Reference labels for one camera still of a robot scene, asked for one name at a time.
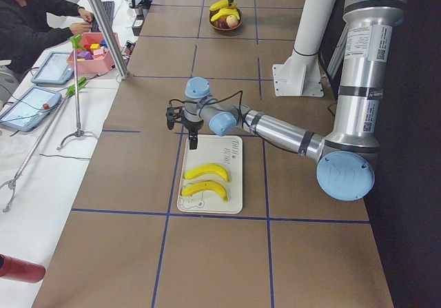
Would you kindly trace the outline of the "yellow banana front basket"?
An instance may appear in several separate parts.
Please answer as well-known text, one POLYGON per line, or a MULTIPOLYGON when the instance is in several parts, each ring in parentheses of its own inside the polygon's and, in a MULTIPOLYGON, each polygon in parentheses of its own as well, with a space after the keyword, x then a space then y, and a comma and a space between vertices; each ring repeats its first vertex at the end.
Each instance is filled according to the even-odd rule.
POLYGON ((215 22, 221 17, 226 17, 229 15, 233 15, 238 21, 240 21, 240 14, 237 8, 221 8, 216 14, 212 15, 210 21, 215 22))

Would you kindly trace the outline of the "yellow banana carried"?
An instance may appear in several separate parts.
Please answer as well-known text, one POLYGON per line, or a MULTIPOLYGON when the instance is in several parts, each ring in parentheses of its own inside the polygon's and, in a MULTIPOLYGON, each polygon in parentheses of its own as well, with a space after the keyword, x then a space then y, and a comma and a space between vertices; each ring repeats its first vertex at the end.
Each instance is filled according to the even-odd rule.
POLYGON ((195 179, 204 175, 215 174, 222 178, 226 183, 230 182, 229 172, 222 165, 215 163, 207 163, 200 165, 184 173, 183 178, 186 180, 195 179))
POLYGON ((216 181, 201 181, 198 183, 192 183, 181 190, 181 196, 193 196, 205 191, 215 192, 225 203, 228 201, 227 189, 216 181))

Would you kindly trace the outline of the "brown wicker basket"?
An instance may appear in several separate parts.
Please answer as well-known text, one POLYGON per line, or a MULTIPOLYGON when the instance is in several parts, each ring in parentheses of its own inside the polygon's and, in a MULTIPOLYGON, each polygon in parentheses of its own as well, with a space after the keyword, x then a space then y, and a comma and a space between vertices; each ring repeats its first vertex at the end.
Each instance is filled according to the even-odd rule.
POLYGON ((221 8, 209 12, 210 25, 222 32, 229 32, 239 28, 242 22, 242 13, 237 8, 221 8))

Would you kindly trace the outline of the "white bear tray plate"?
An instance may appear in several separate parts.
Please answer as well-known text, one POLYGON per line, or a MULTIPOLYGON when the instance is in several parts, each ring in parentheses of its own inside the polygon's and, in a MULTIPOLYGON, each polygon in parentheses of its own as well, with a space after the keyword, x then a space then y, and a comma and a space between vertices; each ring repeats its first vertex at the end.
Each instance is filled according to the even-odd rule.
POLYGON ((198 136, 196 150, 189 149, 185 143, 183 164, 178 186, 177 207, 182 212, 200 212, 212 214, 237 214, 243 208, 243 140, 239 136, 216 136, 201 134, 198 136), (215 174, 204 175, 186 180, 184 173, 200 165, 215 163, 222 165, 229 172, 230 182, 226 183, 215 174), (181 196, 181 190, 192 183, 216 181, 227 189, 228 201, 212 191, 205 191, 193 196, 181 196))

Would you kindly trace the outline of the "black power box white label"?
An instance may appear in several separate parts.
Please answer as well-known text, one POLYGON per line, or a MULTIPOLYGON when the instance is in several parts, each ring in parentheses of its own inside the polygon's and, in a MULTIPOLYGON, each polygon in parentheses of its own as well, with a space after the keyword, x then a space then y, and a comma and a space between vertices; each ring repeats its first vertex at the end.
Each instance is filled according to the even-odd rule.
POLYGON ((139 36, 145 22, 145 17, 143 15, 137 15, 132 24, 132 33, 134 36, 139 36))

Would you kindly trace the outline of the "black keyboard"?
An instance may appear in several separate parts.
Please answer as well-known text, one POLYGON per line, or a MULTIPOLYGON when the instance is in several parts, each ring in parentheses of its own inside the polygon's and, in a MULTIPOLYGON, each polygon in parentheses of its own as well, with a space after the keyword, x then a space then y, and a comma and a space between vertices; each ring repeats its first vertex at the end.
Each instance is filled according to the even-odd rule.
MULTIPOLYGON (((107 21, 110 25, 110 27, 112 27, 113 24, 113 18, 114 18, 114 6, 115 6, 115 2, 113 1, 102 1, 101 2, 102 6, 103 6, 103 10, 104 10, 104 14, 105 17, 107 18, 107 21)), ((100 32, 100 25, 99 22, 96 20, 96 16, 94 16, 92 22, 91 22, 91 30, 90 32, 100 32)))

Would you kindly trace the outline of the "pink box of blocks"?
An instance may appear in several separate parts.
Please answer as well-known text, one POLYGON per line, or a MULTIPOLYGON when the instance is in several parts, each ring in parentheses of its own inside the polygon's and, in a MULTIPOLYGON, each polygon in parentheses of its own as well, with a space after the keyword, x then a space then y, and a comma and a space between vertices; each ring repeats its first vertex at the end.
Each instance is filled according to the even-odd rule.
POLYGON ((83 33, 80 44, 85 50, 76 50, 79 74, 102 74, 111 70, 114 60, 101 32, 83 33))

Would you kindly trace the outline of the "blue teach pendant tablet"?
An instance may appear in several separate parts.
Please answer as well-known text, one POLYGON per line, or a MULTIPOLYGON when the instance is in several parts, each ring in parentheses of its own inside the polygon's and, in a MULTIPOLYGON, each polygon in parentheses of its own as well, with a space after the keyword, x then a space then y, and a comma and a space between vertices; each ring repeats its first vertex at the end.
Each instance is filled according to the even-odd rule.
POLYGON ((73 70, 68 63, 69 52, 51 52, 31 78, 40 85, 63 85, 72 78, 73 70))

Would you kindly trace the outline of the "seated person in black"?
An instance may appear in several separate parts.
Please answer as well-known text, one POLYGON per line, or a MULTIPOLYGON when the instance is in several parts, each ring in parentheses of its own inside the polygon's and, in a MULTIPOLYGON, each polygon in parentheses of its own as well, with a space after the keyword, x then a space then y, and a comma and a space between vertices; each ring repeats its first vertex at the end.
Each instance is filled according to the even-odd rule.
POLYGON ((45 49, 89 32, 93 19, 92 12, 67 0, 1 0, 1 59, 9 60, 7 68, 20 77, 45 49), (48 24, 48 13, 81 17, 82 22, 53 28, 48 24))

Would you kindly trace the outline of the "red bottle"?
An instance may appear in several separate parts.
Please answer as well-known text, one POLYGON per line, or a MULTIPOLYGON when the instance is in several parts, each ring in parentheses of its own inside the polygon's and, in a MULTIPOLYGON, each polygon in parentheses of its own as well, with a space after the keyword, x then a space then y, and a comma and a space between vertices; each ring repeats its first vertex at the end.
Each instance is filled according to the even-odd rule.
POLYGON ((1 255, 1 277, 25 283, 37 283, 45 276, 43 265, 1 255))

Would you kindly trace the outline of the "aluminium frame post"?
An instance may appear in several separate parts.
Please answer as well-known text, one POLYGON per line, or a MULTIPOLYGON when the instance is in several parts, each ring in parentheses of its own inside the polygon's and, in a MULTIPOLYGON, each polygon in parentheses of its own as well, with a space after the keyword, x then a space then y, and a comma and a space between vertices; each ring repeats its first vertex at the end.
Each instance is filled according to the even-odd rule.
POLYGON ((99 22, 101 26, 101 33, 107 43, 110 54, 114 60, 115 68, 119 72, 119 76, 121 80, 125 80, 129 76, 129 71, 127 69, 126 62, 121 54, 121 49, 119 46, 119 42, 114 37, 114 33, 112 31, 112 27, 110 27, 107 18, 105 17, 103 6, 101 4, 101 0, 88 0, 91 8, 93 9, 93 13, 96 16, 96 20, 99 22))

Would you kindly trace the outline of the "green handled grabber tool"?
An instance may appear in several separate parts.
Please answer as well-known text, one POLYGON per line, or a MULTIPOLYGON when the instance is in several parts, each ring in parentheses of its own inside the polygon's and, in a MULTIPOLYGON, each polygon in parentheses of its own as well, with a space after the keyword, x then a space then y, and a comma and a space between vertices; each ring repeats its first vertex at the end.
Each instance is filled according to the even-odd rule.
POLYGON ((78 49, 85 50, 85 48, 81 45, 82 35, 78 34, 70 38, 72 44, 72 53, 74 60, 74 94, 70 94, 69 91, 66 92, 66 96, 63 100, 65 102, 70 96, 74 96, 75 100, 75 114, 76 114, 76 129, 73 133, 68 134, 63 138, 57 147, 57 151, 61 151, 64 145, 71 138, 72 140, 81 140, 85 138, 95 138, 98 139, 98 136, 89 130, 84 130, 81 125, 81 108, 80 108, 80 100, 79 100, 79 92, 80 92, 80 78, 79 78, 79 70, 78 70, 78 49))

